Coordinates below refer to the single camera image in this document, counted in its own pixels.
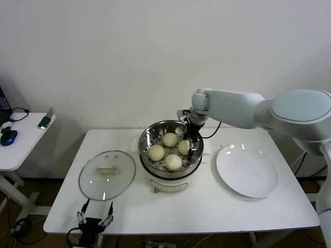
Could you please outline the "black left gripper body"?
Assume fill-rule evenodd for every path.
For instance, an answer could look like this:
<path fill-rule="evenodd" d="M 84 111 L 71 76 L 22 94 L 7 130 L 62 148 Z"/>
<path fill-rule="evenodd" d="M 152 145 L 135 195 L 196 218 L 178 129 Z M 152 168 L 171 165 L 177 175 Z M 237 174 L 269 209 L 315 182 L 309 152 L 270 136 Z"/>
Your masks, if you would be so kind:
<path fill-rule="evenodd" d="M 97 236 L 103 232 L 102 219 L 86 218 L 86 223 L 79 224 L 82 232 L 79 247 L 93 247 Z"/>

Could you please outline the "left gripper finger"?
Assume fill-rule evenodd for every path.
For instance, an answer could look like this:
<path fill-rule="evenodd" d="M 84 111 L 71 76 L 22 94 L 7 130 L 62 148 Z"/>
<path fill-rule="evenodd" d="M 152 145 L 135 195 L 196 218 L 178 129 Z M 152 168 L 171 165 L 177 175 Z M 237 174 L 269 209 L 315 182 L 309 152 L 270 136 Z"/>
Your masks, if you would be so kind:
<path fill-rule="evenodd" d="M 87 220 L 85 217 L 85 212 L 87 210 L 88 204 L 89 204 L 90 199 L 86 201 L 86 203 L 83 205 L 80 211 L 77 212 L 77 218 L 78 218 L 78 223 L 79 224 L 86 224 Z"/>
<path fill-rule="evenodd" d="M 102 221 L 101 226 L 109 226 L 113 222 L 113 202 L 111 202 L 108 216 Z"/>

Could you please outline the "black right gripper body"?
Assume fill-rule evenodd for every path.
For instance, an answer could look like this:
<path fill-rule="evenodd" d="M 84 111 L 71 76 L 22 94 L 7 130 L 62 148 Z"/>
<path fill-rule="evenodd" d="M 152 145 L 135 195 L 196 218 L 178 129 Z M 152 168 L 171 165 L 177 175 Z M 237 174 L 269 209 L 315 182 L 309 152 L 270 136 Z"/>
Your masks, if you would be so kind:
<path fill-rule="evenodd" d="M 204 124 L 202 125 L 195 125 L 192 123 L 186 124 L 186 132 L 185 132 L 185 140 L 192 140 L 193 142 L 196 142 L 197 140 L 201 140 L 202 136 L 200 134 L 201 128 L 204 127 Z"/>

